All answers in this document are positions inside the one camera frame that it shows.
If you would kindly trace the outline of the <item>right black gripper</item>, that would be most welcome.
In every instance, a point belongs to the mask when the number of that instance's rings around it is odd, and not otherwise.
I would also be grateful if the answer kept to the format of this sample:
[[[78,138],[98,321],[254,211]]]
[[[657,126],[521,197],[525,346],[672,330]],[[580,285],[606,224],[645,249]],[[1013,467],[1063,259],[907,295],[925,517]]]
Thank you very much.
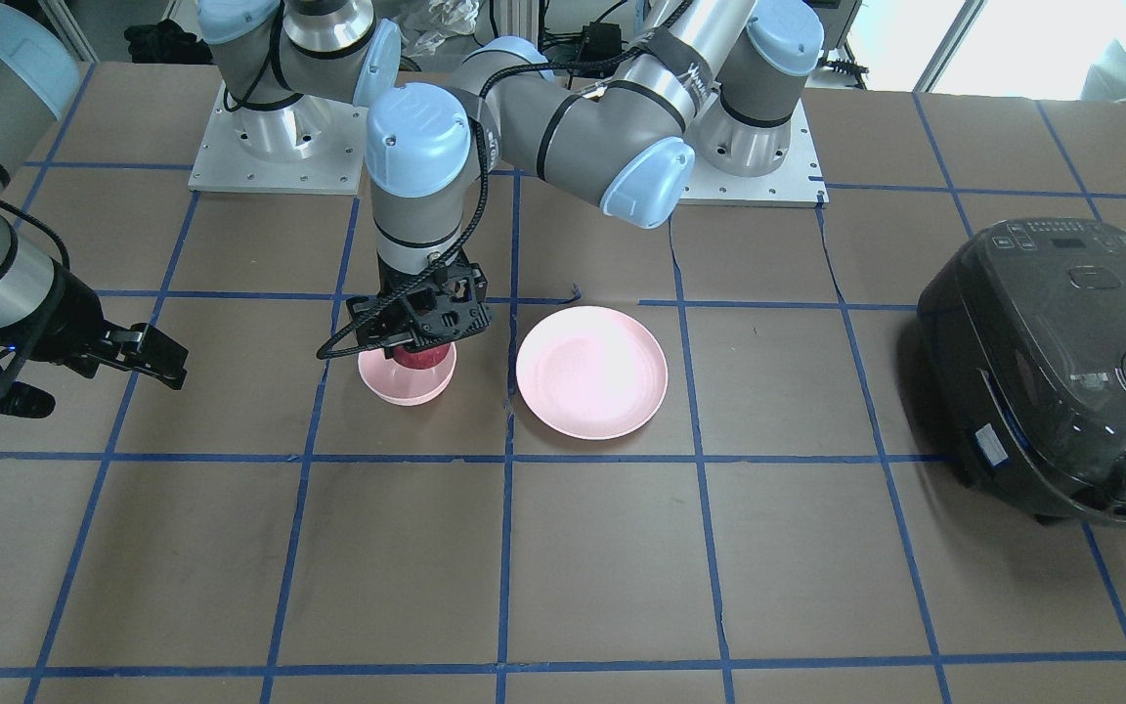
[[[41,306],[16,324],[0,327],[1,416],[48,418],[57,401],[44,389],[18,380],[23,365],[28,360],[57,364],[91,378],[98,364],[82,358],[91,348],[99,364],[148,375],[166,387],[184,387],[189,357],[184,344],[157,326],[107,326],[98,294],[68,268],[53,269],[55,278]]]

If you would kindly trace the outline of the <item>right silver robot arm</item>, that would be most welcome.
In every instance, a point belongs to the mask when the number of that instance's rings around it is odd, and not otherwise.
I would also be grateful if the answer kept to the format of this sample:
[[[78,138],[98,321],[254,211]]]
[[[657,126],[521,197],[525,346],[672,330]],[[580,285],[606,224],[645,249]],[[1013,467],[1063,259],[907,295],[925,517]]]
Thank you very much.
[[[57,123],[79,88],[79,66],[62,41],[14,6],[0,3],[0,415],[45,418],[54,396],[23,383],[39,360],[91,378],[102,366],[184,387],[187,348],[154,326],[120,327],[57,257],[20,237],[23,211],[1,200],[14,173]]]

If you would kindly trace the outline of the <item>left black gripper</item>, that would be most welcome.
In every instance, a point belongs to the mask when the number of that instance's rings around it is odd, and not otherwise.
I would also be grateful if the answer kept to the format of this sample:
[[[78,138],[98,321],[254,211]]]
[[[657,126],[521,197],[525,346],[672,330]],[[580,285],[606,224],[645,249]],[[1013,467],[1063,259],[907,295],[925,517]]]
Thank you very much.
[[[495,312],[488,306],[488,278],[479,262],[468,255],[456,255],[453,262],[438,269],[406,293],[381,292],[345,298],[350,332],[332,335],[318,348],[318,360],[361,355],[372,349],[425,349],[457,342],[488,329]],[[338,348],[354,333],[372,335],[370,340]]]

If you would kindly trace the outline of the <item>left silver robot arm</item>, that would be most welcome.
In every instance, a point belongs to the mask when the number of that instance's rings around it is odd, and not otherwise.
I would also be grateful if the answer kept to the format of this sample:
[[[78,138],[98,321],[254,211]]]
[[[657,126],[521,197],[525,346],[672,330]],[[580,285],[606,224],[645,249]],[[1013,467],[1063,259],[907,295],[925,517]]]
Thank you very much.
[[[486,275],[464,249],[497,164],[643,229],[671,217],[697,161],[741,179],[776,172],[825,35],[804,1],[662,1],[607,60],[597,99],[555,72],[599,63],[551,62],[513,36],[470,54],[447,83],[381,95],[364,154],[379,293],[347,300],[348,324],[318,357],[419,356],[491,324]]]

